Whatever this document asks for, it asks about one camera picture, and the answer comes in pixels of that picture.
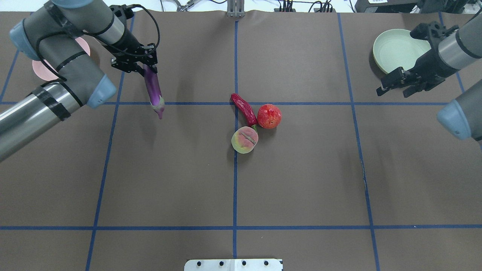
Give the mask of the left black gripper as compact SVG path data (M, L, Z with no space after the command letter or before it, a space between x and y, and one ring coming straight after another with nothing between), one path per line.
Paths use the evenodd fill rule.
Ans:
M122 34L101 34L104 48L112 55L111 67L125 73L135 72L144 77L144 69L139 63L146 64L150 70L157 74L157 47L159 43L141 44L137 38L124 29Z

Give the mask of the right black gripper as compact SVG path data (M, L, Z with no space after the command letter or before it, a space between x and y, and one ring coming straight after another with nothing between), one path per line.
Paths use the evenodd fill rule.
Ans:
M447 64L436 50L431 49L420 56L411 69L397 67L382 77L381 86L376 89L376 93L377 96L382 96L389 90L406 87L403 97L408 98L435 88L446 78Z

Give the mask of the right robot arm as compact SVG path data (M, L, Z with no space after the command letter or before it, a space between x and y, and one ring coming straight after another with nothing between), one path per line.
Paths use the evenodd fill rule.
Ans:
M426 41L429 50L417 57L410 69L399 66L384 75L377 95L401 88L403 96L408 98L430 91L456 75L461 94L438 111L437 121L457 139L472 139L481 144L481 80L471 85L462 80L465 69L475 73L481 67L481 12L462 26L447 28L437 21L420 23L409 36Z

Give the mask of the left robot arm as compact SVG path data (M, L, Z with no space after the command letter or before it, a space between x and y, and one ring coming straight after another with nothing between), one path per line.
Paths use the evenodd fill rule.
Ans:
M83 50L77 38L95 38L113 55L111 66L140 74L150 105L162 119L165 101L160 90L157 48L160 40L141 44L127 20L142 5L111 5L101 0L49 0L9 33L12 43L31 60L39 61L56 79L33 89L1 114L1 160L71 117L82 106L97 108L118 88Z

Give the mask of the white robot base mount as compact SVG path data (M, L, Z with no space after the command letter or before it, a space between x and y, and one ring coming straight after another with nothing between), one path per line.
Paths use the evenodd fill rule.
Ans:
M192 259L184 271L282 271L281 259Z

